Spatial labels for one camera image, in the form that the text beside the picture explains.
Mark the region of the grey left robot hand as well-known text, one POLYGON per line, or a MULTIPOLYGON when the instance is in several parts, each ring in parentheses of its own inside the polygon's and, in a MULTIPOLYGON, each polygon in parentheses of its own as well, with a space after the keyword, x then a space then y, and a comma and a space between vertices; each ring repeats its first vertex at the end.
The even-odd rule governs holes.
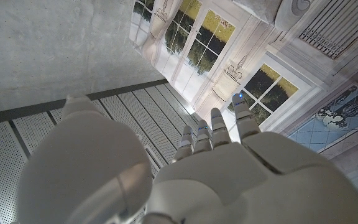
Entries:
POLYGON ((22 171, 19 223, 129 223, 138 213, 141 223, 358 223, 358 190, 334 164, 262 132, 242 96, 232 99, 238 142, 213 108, 153 174, 131 128, 68 96, 22 171))

